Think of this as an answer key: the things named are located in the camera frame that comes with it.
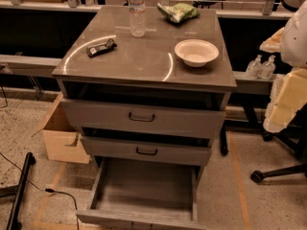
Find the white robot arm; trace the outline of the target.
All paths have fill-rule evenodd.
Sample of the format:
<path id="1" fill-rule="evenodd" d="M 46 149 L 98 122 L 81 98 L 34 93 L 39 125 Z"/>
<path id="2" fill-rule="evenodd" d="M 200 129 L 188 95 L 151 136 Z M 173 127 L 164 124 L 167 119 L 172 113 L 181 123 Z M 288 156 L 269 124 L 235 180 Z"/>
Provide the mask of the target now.
<path id="1" fill-rule="evenodd" d="M 284 27 L 281 59 L 292 67 L 307 67 L 307 1 L 304 1 Z"/>

